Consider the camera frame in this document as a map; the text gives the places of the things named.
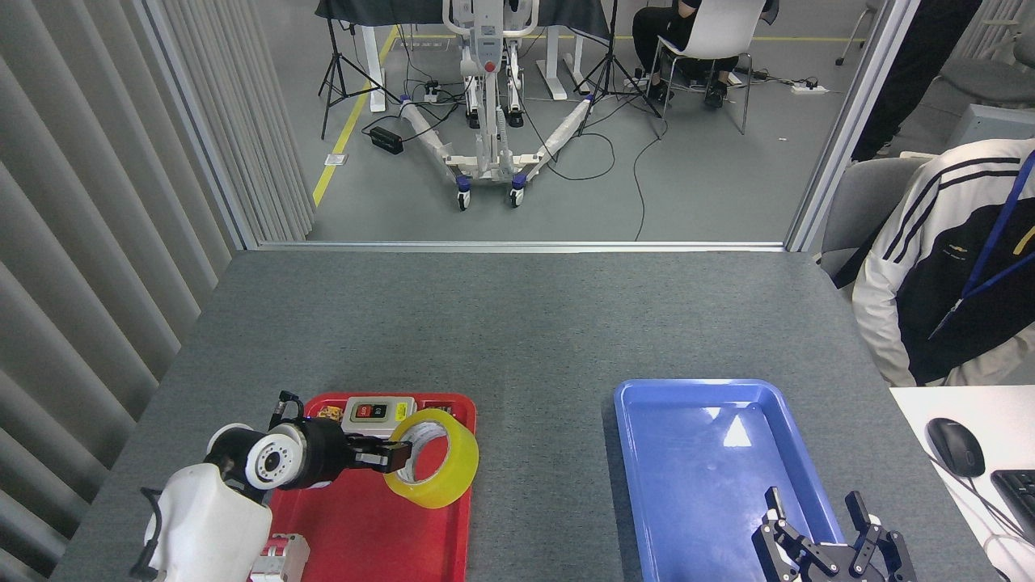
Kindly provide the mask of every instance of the keyboard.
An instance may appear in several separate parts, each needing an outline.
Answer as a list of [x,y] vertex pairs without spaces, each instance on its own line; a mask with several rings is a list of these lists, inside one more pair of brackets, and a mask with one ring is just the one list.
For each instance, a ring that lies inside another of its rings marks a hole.
[[1006,499],[1017,525],[1035,533],[1035,469],[1011,469],[992,472],[992,483]]

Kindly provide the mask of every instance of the jacket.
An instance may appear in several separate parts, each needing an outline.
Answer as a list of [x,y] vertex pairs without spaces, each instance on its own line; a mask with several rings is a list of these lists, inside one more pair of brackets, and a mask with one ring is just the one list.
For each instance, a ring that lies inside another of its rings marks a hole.
[[[966,144],[924,164],[910,180],[852,296],[862,337],[892,385],[995,384],[1035,347],[1035,261],[962,299],[1033,149],[1035,140]],[[977,283],[1033,252],[1035,176]]]

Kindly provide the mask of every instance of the gray tabletop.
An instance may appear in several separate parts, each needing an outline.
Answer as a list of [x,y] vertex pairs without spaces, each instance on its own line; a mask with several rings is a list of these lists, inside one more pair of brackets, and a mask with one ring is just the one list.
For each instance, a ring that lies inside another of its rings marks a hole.
[[124,579],[137,489],[227,423],[264,426],[280,389],[468,395],[468,580],[639,580],[613,390],[729,377],[783,391],[846,533],[857,489],[920,580],[998,579],[803,255],[260,252],[231,263],[52,580]]

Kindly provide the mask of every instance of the gray chair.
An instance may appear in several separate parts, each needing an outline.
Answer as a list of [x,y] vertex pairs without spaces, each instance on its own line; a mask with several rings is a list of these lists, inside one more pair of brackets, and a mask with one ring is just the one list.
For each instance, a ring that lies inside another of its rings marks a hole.
[[[867,14],[869,14],[870,17],[877,16],[877,11],[880,10],[881,6],[883,5],[884,5],[883,0],[866,0],[866,8],[862,10],[861,14],[859,14],[859,20],[855,21],[855,28],[852,29],[852,34],[849,34],[848,42],[845,43],[845,50],[841,51],[841,56],[837,57],[837,60],[834,61],[834,64],[836,64],[837,66],[845,64],[845,57],[848,56],[848,50],[852,48],[852,42],[855,42],[855,35],[859,32],[859,27],[862,26],[862,19],[866,18]],[[870,20],[869,24],[870,26],[873,26],[874,19],[870,18],[869,20]],[[862,48],[863,43],[865,43],[865,40],[859,41],[860,49]]]
[[906,194],[922,157],[860,162],[845,170],[830,201],[820,267],[831,278],[877,232]]
[[[1013,42],[1013,58],[1035,68],[1035,31],[1022,34]],[[949,59],[941,78],[949,85],[987,105],[1035,104],[1035,71],[1023,70],[987,59]]]

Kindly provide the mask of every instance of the table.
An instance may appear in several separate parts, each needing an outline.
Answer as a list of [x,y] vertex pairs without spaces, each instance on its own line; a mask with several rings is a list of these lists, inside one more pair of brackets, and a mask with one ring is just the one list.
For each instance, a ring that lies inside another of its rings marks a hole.
[[[375,26],[395,24],[442,24],[442,3],[435,0],[320,0],[316,14],[358,25],[363,35],[363,50],[366,67],[371,77],[383,84],[378,48],[374,37]],[[541,0],[539,4],[539,26],[546,27],[546,59],[537,60],[554,99],[563,100],[567,93],[557,78],[558,38],[561,27],[570,27],[598,38],[607,38],[611,32],[598,0]],[[575,37],[575,54],[565,55],[564,60],[575,83],[583,80],[582,63],[583,38]],[[371,111],[385,110],[384,93],[371,94]]]
[[51,580],[122,576],[150,514],[137,489],[199,462],[227,423],[264,426],[291,389],[468,395],[467,579],[635,581],[613,391],[735,376],[783,391],[842,530],[858,489],[920,580],[997,581],[804,254],[320,251],[231,262]]
[[[946,417],[970,429],[985,461],[984,474],[974,477],[974,488],[1012,515],[990,475],[997,469],[1035,468],[1035,386],[900,387],[891,388],[891,394],[920,445],[936,458],[926,436],[927,421]],[[1035,581],[1035,549],[1011,537],[955,478],[941,469],[939,474],[996,568],[1011,582]]]

